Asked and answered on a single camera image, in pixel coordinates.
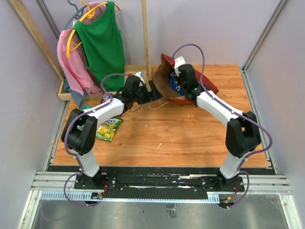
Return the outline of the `red brown paper bag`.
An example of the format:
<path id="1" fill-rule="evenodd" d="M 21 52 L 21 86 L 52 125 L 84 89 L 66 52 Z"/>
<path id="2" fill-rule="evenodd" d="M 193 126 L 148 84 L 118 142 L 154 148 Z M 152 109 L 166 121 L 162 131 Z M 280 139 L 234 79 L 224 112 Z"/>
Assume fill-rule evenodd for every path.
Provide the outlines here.
<path id="1" fill-rule="evenodd" d="M 165 100 L 170 95 L 175 95 L 175 92 L 171 89 L 168 83 L 169 74 L 174 71 L 173 67 L 170 65 L 170 62 L 174 59 L 175 58 L 172 58 L 166 54 L 161 54 L 161 64 L 157 68 L 157 71 L 152 78 L 153 82 Z M 195 76 L 199 85 L 193 90 L 184 93 L 187 102 L 172 103 L 182 105 L 194 104 L 195 106 L 198 106 L 210 113 L 220 111 L 221 106 L 218 104 L 218 102 L 216 102 L 216 94 L 218 93 L 217 87 L 205 76 L 203 77 L 203 80 L 200 81 L 201 74 L 197 70 L 195 70 Z"/>

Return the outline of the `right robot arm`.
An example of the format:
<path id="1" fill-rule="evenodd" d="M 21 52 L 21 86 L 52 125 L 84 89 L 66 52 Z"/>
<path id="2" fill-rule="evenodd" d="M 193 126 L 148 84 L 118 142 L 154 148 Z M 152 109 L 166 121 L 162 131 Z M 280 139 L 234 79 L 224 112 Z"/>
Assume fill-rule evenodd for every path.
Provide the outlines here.
<path id="1" fill-rule="evenodd" d="M 252 111 L 238 110 L 220 99 L 216 85 L 191 64 L 173 67 L 162 63 L 156 69 L 153 81 L 166 99 L 192 103 L 225 126 L 228 154 L 216 172 L 216 186 L 226 191 L 239 184 L 242 163 L 261 143 L 256 115 Z"/>

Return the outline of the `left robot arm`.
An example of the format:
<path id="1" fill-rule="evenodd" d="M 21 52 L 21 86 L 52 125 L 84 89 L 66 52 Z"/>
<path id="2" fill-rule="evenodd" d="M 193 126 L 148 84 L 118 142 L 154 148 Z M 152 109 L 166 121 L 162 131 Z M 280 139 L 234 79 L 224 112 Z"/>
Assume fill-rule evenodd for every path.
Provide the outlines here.
<path id="1" fill-rule="evenodd" d="M 66 152 L 76 158 L 81 187 L 98 189 L 104 185 L 102 171 L 93 153 L 98 128 L 109 119 L 130 110 L 134 103 L 146 104 L 163 96 L 152 80 L 144 83 L 141 77 L 129 75 L 125 85 L 106 102 L 88 110 L 74 109 L 61 135 Z"/>

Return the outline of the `purple Fox's candy packet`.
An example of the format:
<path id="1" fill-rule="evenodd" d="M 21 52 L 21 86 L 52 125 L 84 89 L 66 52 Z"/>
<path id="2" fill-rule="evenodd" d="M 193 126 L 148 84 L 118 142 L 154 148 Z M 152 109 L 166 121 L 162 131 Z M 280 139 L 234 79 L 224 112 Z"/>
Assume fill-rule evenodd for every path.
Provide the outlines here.
<path id="1" fill-rule="evenodd" d="M 101 104 L 107 102 L 110 99 L 112 99 L 112 94 L 104 94 L 101 99 Z"/>

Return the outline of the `teal snack packet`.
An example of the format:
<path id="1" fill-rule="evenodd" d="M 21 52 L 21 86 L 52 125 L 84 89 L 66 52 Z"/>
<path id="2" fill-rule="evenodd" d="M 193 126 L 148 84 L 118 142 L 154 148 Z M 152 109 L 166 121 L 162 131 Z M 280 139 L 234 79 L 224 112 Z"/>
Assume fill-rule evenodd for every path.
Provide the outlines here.
<path id="1" fill-rule="evenodd" d="M 84 110 L 88 110 L 88 109 L 91 109 L 91 108 L 92 108 L 91 106 L 85 105 L 85 106 L 82 108 L 82 110 L 84 111 Z"/>

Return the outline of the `green Fox's candy packet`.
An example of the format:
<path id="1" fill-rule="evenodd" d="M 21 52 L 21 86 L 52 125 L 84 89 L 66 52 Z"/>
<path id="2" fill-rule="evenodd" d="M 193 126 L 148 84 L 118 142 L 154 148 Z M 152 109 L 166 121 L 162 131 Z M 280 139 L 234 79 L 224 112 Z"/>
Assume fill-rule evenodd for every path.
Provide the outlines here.
<path id="1" fill-rule="evenodd" d="M 122 123 L 123 119 L 118 116 L 106 120 L 98 126 L 95 137 L 99 140 L 111 142 Z"/>

